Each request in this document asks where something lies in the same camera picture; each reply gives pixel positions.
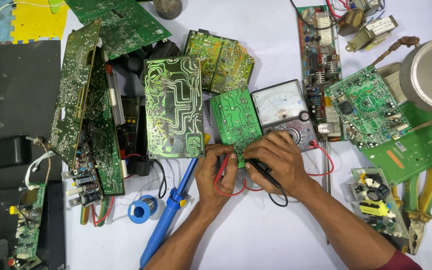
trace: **red sleeve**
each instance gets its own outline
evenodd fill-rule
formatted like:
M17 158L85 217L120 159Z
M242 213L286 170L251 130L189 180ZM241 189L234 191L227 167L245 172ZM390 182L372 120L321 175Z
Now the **red sleeve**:
M423 270L423 268L411 260L410 257L396 250L393 257L385 265L376 270Z

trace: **multimeter display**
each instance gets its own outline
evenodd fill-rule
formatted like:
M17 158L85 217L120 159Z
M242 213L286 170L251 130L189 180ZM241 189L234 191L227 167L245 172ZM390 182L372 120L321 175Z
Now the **multimeter display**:
M252 94L261 126L299 117L307 110L298 81L262 89Z

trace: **yellow-handled pliers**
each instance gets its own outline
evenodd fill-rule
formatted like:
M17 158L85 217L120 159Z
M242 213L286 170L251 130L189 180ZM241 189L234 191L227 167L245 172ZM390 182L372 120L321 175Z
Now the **yellow-handled pliers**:
M416 255L424 236L424 226L432 220L432 167L426 170L426 181L418 196L416 175L404 182L403 215L409 232L408 253Z

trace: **blue solder spool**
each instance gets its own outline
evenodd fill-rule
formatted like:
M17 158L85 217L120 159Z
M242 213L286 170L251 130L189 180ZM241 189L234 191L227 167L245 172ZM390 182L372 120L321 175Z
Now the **blue solder spool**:
M143 224L156 213L157 209L158 201L156 198L151 195L144 195L129 205L128 217L136 224Z

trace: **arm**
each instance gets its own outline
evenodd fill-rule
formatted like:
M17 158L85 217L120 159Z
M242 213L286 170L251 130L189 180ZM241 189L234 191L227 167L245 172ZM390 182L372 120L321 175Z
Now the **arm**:
M232 146L221 144L206 145L206 156L200 158L194 177L199 191L199 202L181 226L162 244L148 262L145 270L180 270L189 269L201 238L209 225L215 220L224 205L231 198L219 194L214 188L216 162L218 157L233 151ZM219 181L218 189L231 194L238 172L236 154L226 166L225 176Z
M371 226L328 194L304 170L303 157L287 132L271 132L249 145L245 159L260 159L271 169L285 192L299 200L321 225L336 253L349 269L376 269L385 265L395 248ZM249 175L268 193L279 194L250 163Z

